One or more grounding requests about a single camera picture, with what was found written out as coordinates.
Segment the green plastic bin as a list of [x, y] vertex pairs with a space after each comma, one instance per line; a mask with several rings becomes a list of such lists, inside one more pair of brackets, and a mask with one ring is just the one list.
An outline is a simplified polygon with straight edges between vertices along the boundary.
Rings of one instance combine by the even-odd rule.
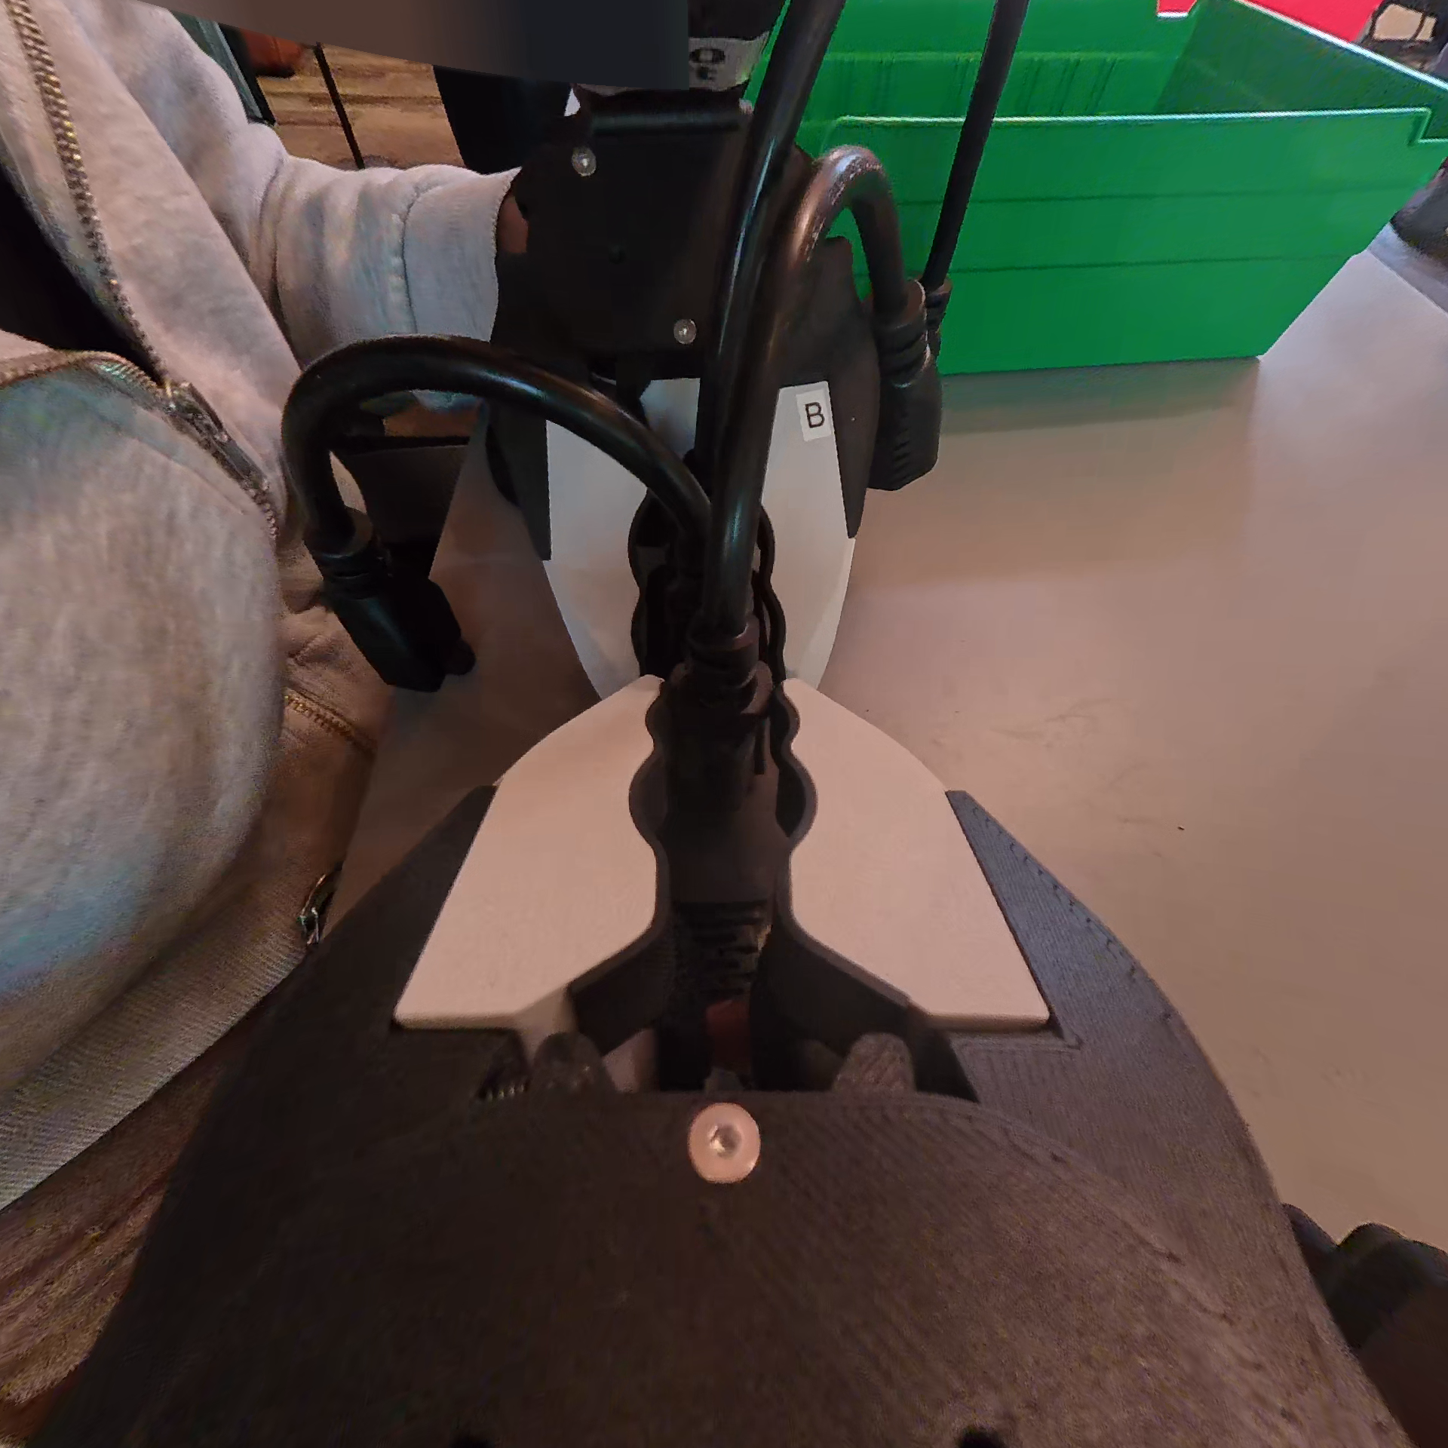
[[1030, 3], [942, 374], [1259, 356], [1445, 160], [1445, 82], [1251, 3]]

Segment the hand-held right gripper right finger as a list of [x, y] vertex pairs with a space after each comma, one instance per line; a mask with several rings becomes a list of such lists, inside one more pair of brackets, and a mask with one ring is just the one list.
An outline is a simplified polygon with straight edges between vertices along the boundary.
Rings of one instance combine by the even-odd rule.
[[1049, 1004], [942, 780], [801, 679], [785, 696], [809, 784], [790, 910], [820, 946], [937, 1023], [1039, 1029]]

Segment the person's brown pants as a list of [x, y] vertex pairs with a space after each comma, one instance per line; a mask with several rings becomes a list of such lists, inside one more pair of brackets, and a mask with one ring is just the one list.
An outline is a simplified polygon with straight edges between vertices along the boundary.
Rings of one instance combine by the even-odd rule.
[[27, 1444], [97, 1342], [170, 1175], [240, 1046], [225, 1042], [4, 1208], [4, 1444]]

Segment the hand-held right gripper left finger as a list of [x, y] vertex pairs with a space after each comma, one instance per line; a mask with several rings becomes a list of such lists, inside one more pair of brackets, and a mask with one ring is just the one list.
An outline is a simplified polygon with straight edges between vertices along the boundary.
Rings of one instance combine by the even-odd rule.
[[575, 1029], [609, 1053], [659, 1018], [659, 856], [630, 792], [656, 751], [661, 686], [633, 680], [501, 777], [396, 1003], [399, 1025], [508, 1029], [530, 1054]]

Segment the person's left forearm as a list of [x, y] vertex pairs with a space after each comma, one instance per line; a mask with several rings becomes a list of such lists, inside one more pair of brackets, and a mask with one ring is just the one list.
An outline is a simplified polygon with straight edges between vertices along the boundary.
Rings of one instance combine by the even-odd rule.
[[227, 320], [209, 337], [225, 337], [275, 403], [303, 368], [358, 341], [494, 337], [499, 260], [528, 239], [516, 168], [347, 172], [294, 156], [259, 124], [184, 165], [244, 274], [223, 284]]

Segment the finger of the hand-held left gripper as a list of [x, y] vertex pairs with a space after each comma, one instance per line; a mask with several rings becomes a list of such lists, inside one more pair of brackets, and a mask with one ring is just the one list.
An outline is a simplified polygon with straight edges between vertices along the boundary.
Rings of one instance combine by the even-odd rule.
[[785, 611], [785, 667], [820, 686], [840, 630], [856, 539], [847, 532], [828, 380], [780, 391], [763, 494], [773, 525], [773, 591]]
[[633, 644], [640, 582], [630, 532], [646, 486], [597, 446], [547, 424], [551, 556], [546, 574], [573, 649], [601, 694], [640, 675]]

